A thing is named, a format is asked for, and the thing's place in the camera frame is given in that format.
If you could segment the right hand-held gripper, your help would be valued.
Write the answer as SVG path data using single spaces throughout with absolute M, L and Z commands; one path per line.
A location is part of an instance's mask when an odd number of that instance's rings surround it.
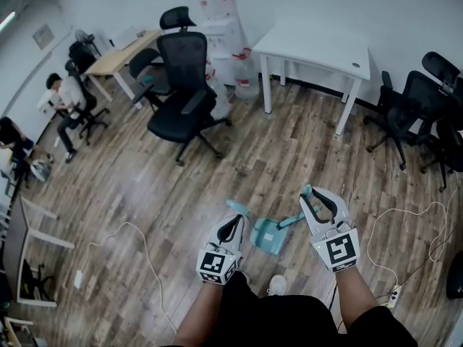
M 331 213 L 329 221 L 333 225 L 327 227 L 325 222 L 322 223 L 309 199 L 301 194 L 300 206 L 313 235 L 310 243 L 332 273 L 354 267 L 360 257 L 360 245 L 346 202 L 321 187 L 313 187 L 312 191 L 313 196 Z

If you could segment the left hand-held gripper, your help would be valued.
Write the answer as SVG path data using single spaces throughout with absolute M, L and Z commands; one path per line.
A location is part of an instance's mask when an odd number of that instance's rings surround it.
M 236 214 L 212 227 L 209 242 L 198 252 L 196 272 L 203 282 L 224 286 L 238 270 L 245 219 Z

